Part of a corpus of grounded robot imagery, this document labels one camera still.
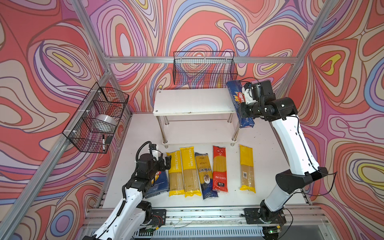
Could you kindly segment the blue Barilla spaghetti bag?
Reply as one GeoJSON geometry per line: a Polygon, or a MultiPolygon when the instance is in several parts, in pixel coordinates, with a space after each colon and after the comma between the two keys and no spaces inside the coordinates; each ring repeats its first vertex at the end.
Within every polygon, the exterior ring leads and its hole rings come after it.
{"type": "Polygon", "coordinates": [[[245,103],[245,96],[243,93],[243,86],[238,80],[229,81],[226,83],[227,89],[229,91],[230,97],[232,99],[232,102],[234,104],[237,117],[240,123],[240,128],[253,128],[255,123],[254,120],[250,117],[243,118],[241,117],[241,103],[245,103]]]}

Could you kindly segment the yellow clear spaghetti bag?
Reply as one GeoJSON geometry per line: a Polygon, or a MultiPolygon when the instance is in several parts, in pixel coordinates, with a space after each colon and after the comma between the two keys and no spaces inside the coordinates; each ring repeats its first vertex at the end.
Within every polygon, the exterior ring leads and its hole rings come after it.
{"type": "Polygon", "coordinates": [[[253,149],[247,146],[240,147],[240,165],[241,165],[241,191],[250,191],[255,193],[255,174],[253,149]]]}

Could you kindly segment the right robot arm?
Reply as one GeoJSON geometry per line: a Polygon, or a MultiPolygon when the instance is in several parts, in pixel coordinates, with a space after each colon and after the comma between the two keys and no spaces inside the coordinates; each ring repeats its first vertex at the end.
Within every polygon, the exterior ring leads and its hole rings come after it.
{"type": "Polygon", "coordinates": [[[258,218],[271,223],[297,190],[326,177],[329,171],[313,156],[294,101],[289,97],[278,99],[270,81],[245,82],[239,99],[242,118],[260,118],[269,122],[290,166],[289,170],[276,175],[276,186],[260,204],[258,218]]]}

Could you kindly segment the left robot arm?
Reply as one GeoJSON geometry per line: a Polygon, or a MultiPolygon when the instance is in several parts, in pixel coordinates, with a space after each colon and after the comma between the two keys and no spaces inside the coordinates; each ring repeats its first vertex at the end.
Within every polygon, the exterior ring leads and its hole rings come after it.
{"type": "Polygon", "coordinates": [[[83,239],[129,240],[141,225],[151,222],[152,204],[143,199],[155,183],[156,173],[171,168],[171,159],[157,150],[137,157],[134,173],[122,186],[122,199],[102,226],[83,239]]]}

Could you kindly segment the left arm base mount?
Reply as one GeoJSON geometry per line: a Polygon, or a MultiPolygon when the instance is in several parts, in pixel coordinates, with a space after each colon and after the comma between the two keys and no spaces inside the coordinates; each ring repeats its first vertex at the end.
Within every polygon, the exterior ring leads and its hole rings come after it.
{"type": "Polygon", "coordinates": [[[166,224],[166,209],[154,209],[151,213],[151,219],[141,225],[141,228],[145,231],[155,231],[166,224]]]}

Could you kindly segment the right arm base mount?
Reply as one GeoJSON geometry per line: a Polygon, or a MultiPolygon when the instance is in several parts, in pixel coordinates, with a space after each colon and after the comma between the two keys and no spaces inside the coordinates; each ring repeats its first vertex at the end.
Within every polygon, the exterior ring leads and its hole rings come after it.
{"type": "Polygon", "coordinates": [[[267,207],[262,208],[245,208],[241,217],[246,219],[247,224],[267,224],[267,225],[284,225],[287,223],[283,210],[270,212],[267,207]]]}

